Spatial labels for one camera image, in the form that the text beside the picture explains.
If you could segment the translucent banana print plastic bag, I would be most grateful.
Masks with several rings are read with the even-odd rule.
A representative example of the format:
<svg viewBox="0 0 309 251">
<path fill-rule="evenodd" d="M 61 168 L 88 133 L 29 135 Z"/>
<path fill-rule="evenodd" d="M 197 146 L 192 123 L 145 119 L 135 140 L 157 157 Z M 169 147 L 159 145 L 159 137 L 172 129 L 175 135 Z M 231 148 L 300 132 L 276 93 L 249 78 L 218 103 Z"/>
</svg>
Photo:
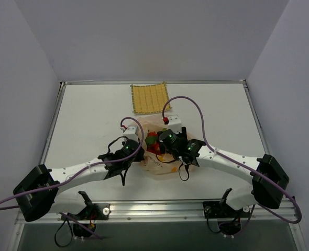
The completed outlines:
<svg viewBox="0 0 309 251">
<path fill-rule="evenodd" d="M 161 131 L 163 128 L 167 129 L 167 126 L 163 124 L 163 121 L 161 120 L 161 116 L 159 114 L 150 116 L 141 116 L 138 117 L 137 120 L 139 121 L 144 130 L 145 138 L 149 130 Z M 156 155 L 147 152 L 145 139 L 144 142 L 142 143 L 142 148 L 145 150 L 144 154 L 145 160 L 140 162 L 140 168 L 143 171 L 147 172 L 150 176 L 154 178 L 155 176 L 168 175 L 178 172 L 181 162 L 180 161 L 173 162 L 174 158 L 172 155 L 168 153 Z"/>
</svg>

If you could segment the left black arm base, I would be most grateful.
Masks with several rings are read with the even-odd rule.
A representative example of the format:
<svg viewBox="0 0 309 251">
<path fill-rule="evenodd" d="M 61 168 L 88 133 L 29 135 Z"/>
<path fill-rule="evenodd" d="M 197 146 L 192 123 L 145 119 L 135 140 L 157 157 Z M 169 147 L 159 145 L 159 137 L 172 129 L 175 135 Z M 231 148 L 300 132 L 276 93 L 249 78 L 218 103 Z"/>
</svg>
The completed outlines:
<svg viewBox="0 0 309 251">
<path fill-rule="evenodd" d="M 79 191 L 85 207 L 78 214 L 61 213 L 61 220 L 67 222 L 71 227 L 72 236 L 81 239 L 99 239 L 107 237 L 99 236 L 95 233 L 96 221 L 105 221 L 109 219 L 111 213 L 110 205 L 107 202 L 94 203 L 86 192 Z"/>
</svg>

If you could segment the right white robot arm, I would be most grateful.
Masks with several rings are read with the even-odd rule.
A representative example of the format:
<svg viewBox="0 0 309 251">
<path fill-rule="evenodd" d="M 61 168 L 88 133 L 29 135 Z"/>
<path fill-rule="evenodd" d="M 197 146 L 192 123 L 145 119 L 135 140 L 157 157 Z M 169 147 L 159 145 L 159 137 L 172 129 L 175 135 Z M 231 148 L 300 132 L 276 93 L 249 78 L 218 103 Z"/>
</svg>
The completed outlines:
<svg viewBox="0 0 309 251">
<path fill-rule="evenodd" d="M 215 149 L 213 151 L 204 141 L 187 139 L 186 134 L 176 133 L 170 129 L 159 133 L 159 145 L 166 153 L 180 161 L 185 168 L 194 165 L 213 168 L 236 176 L 247 186 L 226 190 L 219 209 L 222 214 L 230 216 L 236 211 L 253 204 L 260 204 L 268 209 L 280 207 L 283 190 L 289 183 L 289 177 L 271 155 L 262 158 L 248 157 Z"/>
</svg>

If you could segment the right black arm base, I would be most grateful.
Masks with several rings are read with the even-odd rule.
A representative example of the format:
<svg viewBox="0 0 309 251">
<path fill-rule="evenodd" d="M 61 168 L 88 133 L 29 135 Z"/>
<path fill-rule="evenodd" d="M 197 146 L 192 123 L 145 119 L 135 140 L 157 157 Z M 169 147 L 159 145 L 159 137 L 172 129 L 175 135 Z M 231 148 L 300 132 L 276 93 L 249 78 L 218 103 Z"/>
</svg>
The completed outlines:
<svg viewBox="0 0 309 251">
<path fill-rule="evenodd" d="M 203 212 L 207 228 L 211 233 L 222 234 L 224 238 L 229 237 L 234 239 L 242 233 L 250 222 L 255 205 L 251 208 L 247 207 L 247 212 L 245 212 L 244 209 L 232 209 L 226 204 L 227 197 L 231 191 L 231 188 L 227 189 L 218 201 L 204 201 Z M 210 219 L 224 219 L 224 221 L 217 222 L 217 230 L 214 230 L 209 224 Z"/>
</svg>

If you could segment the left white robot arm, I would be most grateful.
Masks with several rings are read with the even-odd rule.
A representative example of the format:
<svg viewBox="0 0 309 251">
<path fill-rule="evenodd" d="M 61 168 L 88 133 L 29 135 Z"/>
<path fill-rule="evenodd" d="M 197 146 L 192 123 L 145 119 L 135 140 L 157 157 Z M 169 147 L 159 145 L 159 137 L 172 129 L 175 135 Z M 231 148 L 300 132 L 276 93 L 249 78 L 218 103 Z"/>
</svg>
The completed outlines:
<svg viewBox="0 0 309 251">
<path fill-rule="evenodd" d="M 70 212 L 80 219 L 87 219 L 93 209 L 84 194 L 77 192 L 69 197 L 65 191 L 115 176 L 120 176 L 124 181 L 131 164 L 144 160 L 144 152 L 139 142 L 128 139 L 120 150 L 102 154 L 83 164 L 59 169 L 48 169 L 41 164 L 25 176 L 14 188 L 13 194 L 27 222 L 52 212 Z"/>
</svg>

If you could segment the fake strawberry bunch with leaves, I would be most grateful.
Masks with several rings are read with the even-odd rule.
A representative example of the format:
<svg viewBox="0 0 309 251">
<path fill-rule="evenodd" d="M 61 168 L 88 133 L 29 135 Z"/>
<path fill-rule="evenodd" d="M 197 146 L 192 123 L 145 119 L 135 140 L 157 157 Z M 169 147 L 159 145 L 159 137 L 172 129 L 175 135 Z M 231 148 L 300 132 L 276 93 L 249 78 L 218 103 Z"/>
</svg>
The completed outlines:
<svg viewBox="0 0 309 251">
<path fill-rule="evenodd" d="M 161 155 L 166 153 L 165 147 L 163 144 L 159 141 L 159 136 L 162 132 L 164 132 L 166 128 L 163 128 L 161 131 L 154 131 L 154 130 L 149 130 L 148 134 L 145 138 L 145 143 L 147 146 L 146 151 L 156 154 L 156 155 Z"/>
</svg>

